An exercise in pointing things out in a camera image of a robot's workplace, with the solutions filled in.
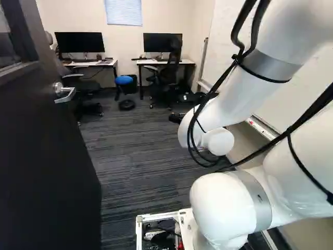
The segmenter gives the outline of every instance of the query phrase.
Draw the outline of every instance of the black monitor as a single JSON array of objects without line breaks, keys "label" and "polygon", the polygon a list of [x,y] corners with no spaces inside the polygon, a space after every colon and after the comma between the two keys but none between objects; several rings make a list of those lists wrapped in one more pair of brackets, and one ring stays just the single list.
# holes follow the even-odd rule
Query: black monitor
[{"label": "black monitor", "polygon": [[105,52],[100,32],[55,32],[61,53]]},{"label": "black monitor", "polygon": [[177,44],[181,49],[183,43],[182,34],[169,33],[144,33],[145,52],[172,52]]}]

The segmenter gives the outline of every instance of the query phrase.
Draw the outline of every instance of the black door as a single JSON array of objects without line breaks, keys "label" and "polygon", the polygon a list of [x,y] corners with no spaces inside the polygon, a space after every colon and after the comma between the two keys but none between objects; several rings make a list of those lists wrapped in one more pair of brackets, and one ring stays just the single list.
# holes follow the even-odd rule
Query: black door
[{"label": "black door", "polygon": [[0,4],[0,249],[99,249],[100,184],[67,104],[55,103],[36,3]]}]

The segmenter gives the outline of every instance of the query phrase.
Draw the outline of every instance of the white robotic arm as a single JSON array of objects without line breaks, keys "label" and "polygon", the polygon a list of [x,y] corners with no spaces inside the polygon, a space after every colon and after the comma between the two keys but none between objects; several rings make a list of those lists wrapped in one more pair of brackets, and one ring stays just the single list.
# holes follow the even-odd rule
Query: white robotic arm
[{"label": "white robotic arm", "polygon": [[[330,0],[272,1],[262,21],[257,47],[243,64],[265,78],[277,82],[289,80],[320,47],[333,40],[332,5]],[[214,134],[221,137],[222,143],[212,147],[205,138],[211,136],[204,134],[196,123],[196,144],[216,155],[227,154],[233,140],[228,131],[221,128],[249,118],[283,84],[287,83],[268,82],[236,67],[219,88],[219,96],[211,100],[198,117],[205,131],[219,129],[223,132]],[[178,129],[182,147],[187,147],[187,129],[193,113],[193,110],[187,113]]]},{"label": "white robotic arm", "polygon": [[[244,59],[245,68],[236,67],[219,96],[200,113],[198,121],[206,133],[196,122],[195,144],[216,155],[227,154],[234,138],[223,127],[249,118],[267,97],[287,84],[280,82],[289,80],[322,45],[333,40],[332,10],[331,0],[272,1],[258,45]],[[178,130],[183,147],[187,147],[193,114],[193,110],[186,114]],[[333,192],[332,120],[333,108],[312,118],[290,138],[291,148],[322,188],[295,161],[288,139],[269,152],[262,166],[199,178],[190,192],[199,228],[194,248],[239,249],[250,233],[304,218],[333,216],[333,205],[324,192]]]}]

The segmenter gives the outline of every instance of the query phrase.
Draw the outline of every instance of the black office chair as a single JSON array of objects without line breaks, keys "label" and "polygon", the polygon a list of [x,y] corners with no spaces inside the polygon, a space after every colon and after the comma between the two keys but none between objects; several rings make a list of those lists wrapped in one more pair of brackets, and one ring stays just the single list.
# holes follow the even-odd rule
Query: black office chair
[{"label": "black office chair", "polygon": [[[53,37],[49,32],[45,32],[50,46],[53,44]],[[61,76],[62,83],[65,87],[75,87],[76,94],[74,101],[78,101],[78,105],[75,110],[75,115],[79,120],[83,114],[104,116],[103,108],[100,103],[84,104],[84,101],[91,99],[93,94],[101,90],[101,86],[94,80],[84,80],[82,76],[84,74],[78,74],[77,69],[86,68],[84,66],[73,67],[72,70],[62,65],[62,62],[53,52],[54,62],[57,66],[57,71]]]},{"label": "black office chair", "polygon": [[150,108],[153,108],[155,103],[161,102],[166,104],[168,109],[171,109],[172,103],[177,101],[177,72],[181,60],[182,42],[174,39],[171,42],[171,47],[173,51],[170,52],[168,63],[163,69],[144,66],[153,73],[146,79],[151,82],[149,86],[150,99],[152,100]]}]

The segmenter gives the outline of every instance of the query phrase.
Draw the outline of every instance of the door lever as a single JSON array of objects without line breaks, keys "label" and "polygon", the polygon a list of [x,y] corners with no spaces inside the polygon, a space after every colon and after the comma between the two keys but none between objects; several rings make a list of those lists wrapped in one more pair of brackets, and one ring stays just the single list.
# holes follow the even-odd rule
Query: door lever
[{"label": "door lever", "polygon": [[76,89],[75,87],[64,87],[61,82],[56,82],[53,84],[54,92],[57,96],[63,96],[65,92],[68,92],[68,95],[62,98],[55,99],[55,103],[66,103],[73,99]]}]

